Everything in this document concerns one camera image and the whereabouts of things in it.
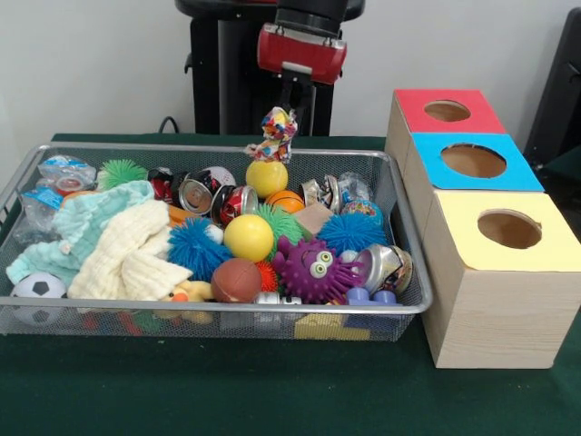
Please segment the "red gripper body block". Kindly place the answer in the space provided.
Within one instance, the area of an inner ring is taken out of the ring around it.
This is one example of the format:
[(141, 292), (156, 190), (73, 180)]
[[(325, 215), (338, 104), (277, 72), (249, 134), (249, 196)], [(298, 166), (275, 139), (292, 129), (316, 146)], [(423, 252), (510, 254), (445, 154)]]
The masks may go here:
[(263, 25), (258, 37), (260, 68), (307, 75), (312, 82), (333, 85), (348, 52), (345, 41), (304, 33), (280, 25)]

